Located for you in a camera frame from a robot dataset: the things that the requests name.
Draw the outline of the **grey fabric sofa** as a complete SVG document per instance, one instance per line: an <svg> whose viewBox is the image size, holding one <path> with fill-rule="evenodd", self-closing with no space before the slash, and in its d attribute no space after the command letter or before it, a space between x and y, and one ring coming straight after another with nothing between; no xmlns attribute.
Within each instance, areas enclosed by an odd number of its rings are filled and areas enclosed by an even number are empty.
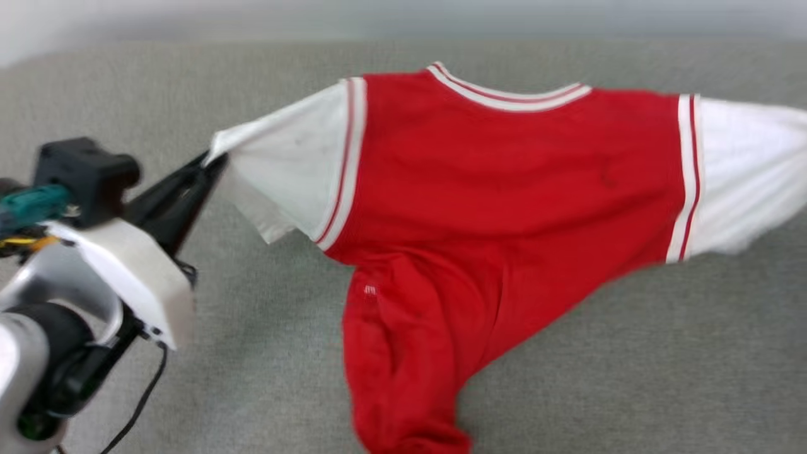
<svg viewBox="0 0 807 454"><path fill-rule="evenodd" d="M807 108L807 43L657 40L115 44L0 68L0 177L93 137L150 185L214 132L353 75L441 61L498 90L696 92ZM266 245L216 194L183 250L198 334L115 454L361 454L341 360L351 270ZM629 276L477 374L473 454L807 454L807 213L741 255Z"/></svg>

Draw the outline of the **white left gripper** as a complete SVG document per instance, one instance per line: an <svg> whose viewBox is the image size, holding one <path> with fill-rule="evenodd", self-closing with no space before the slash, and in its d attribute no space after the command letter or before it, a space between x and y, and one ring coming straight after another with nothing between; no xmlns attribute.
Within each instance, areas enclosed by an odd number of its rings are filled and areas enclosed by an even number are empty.
<svg viewBox="0 0 807 454"><path fill-rule="evenodd" d="M156 338L173 350L193 341L195 315L192 285L173 259L229 161L225 154L210 163L209 157L198 155L133 198L125 207L126 221L115 218L87 230L46 223L51 235L73 242L136 318L158 329ZM146 223L146 233L129 222Z"/></svg>

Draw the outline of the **red white baseball shirt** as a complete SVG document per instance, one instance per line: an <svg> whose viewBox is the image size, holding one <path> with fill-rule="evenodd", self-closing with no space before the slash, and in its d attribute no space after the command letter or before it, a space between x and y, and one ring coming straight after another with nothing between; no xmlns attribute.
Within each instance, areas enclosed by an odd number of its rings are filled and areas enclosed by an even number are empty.
<svg viewBox="0 0 807 454"><path fill-rule="evenodd" d="M470 454L474 374L608 282L735 253L807 207L807 111L581 83L515 94L441 63L346 78L219 131L231 199L354 268L369 454Z"/></svg>

